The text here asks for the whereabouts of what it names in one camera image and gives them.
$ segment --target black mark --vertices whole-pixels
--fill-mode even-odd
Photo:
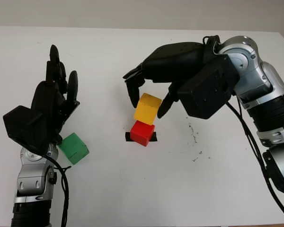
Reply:
[[[131,139],[131,133],[129,132],[129,131],[127,131],[126,133],[125,133],[125,141],[126,142],[133,142],[133,140]],[[151,139],[150,139],[150,142],[157,142],[158,141],[158,139],[157,139],[157,133],[154,131],[153,132],[153,135],[152,135],[152,137],[151,137]]]

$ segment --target black cable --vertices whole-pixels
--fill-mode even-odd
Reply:
[[[66,170],[70,169],[71,166],[68,166],[68,167],[62,167],[63,171],[66,172]],[[63,178],[61,177],[61,186],[62,186],[62,190],[63,192],[65,191],[65,186],[64,186],[64,181],[63,181]]]
[[[203,45],[205,45],[205,39],[208,39],[210,36],[204,36],[203,39],[202,39],[202,42],[203,42]]]
[[[256,143],[256,140],[255,138],[253,137],[249,127],[246,125],[245,121],[243,120],[242,116],[238,113],[238,111],[229,103],[229,102],[226,102],[226,105],[234,112],[234,114],[237,116],[237,118],[240,120],[241,124],[242,124],[242,127],[245,131],[245,133],[247,134],[247,138],[250,139],[250,144],[253,145],[252,148],[255,149],[255,153],[257,154],[257,160],[260,164],[260,167],[261,167],[261,171],[262,171],[262,174],[263,174],[263,177],[265,179],[265,182],[267,184],[267,187],[268,187],[268,190],[270,192],[270,194],[272,195],[272,197],[274,198],[275,202],[277,203],[277,205],[279,206],[279,208],[281,209],[281,211],[284,213],[284,206],[283,204],[281,203],[281,201],[279,200],[279,198],[277,197],[277,195],[275,194],[275,191],[269,181],[269,176],[266,172],[266,169],[265,169],[265,164],[264,164],[264,161],[262,159],[262,156],[261,156],[261,152],[260,152],[260,149]]]
[[[240,117],[243,119],[242,107],[241,107],[241,103],[240,103],[240,100],[239,100],[239,97],[238,97],[238,96],[237,96],[237,101],[238,101],[238,106],[239,106]],[[249,145],[250,145],[250,147],[251,147],[251,149],[252,149],[252,152],[254,153],[254,155],[256,156],[256,158],[257,158],[257,160],[258,160],[259,157],[257,156],[256,151],[255,151],[255,148],[254,148],[254,146],[253,146],[252,143],[251,143],[251,140],[250,140],[250,137],[249,137],[249,135],[248,135],[248,132],[246,131],[245,128],[243,128],[243,129],[244,129],[245,135],[246,135],[246,137],[247,137],[248,143],[249,143]]]
[[[62,212],[62,221],[61,221],[61,227],[66,227],[66,223],[67,223],[67,210],[68,210],[68,204],[69,204],[69,187],[68,187],[68,181],[67,181],[67,177],[65,175],[65,168],[63,169],[59,163],[52,159],[51,157],[47,156],[47,155],[42,155],[42,157],[46,158],[47,160],[49,160],[50,162],[52,162],[57,169],[59,170],[59,172],[61,173],[61,182],[64,182],[64,186],[62,184],[62,189],[64,192],[64,205],[63,205],[63,212]]]
[[[237,101],[238,101],[240,116],[241,116],[241,118],[243,118],[243,115],[242,115],[242,107],[241,107],[241,103],[240,103],[240,100],[239,100],[239,97],[238,97],[238,96],[237,96]]]

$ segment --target red cube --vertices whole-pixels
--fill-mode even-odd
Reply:
[[[154,125],[148,125],[143,122],[136,121],[130,132],[131,139],[137,143],[140,143],[143,146],[147,146],[153,135],[154,130]]]

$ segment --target gray wall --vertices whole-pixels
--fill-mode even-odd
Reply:
[[[0,26],[280,32],[284,0],[0,0]]]

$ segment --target toy block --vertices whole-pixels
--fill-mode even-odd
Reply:
[[[76,164],[89,154],[87,146],[75,133],[66,137],[59,148],[72,164]]]
[[[143,122],[136,121],[130,131],[131,139],[137,143],[140,143],[143,146],[147,146],[153,135],[154,130],[154,125],[148,125]]]
[[[144,93],[138,102],[133,118],[145,124],[152,125],[160,104],[161,99]]]

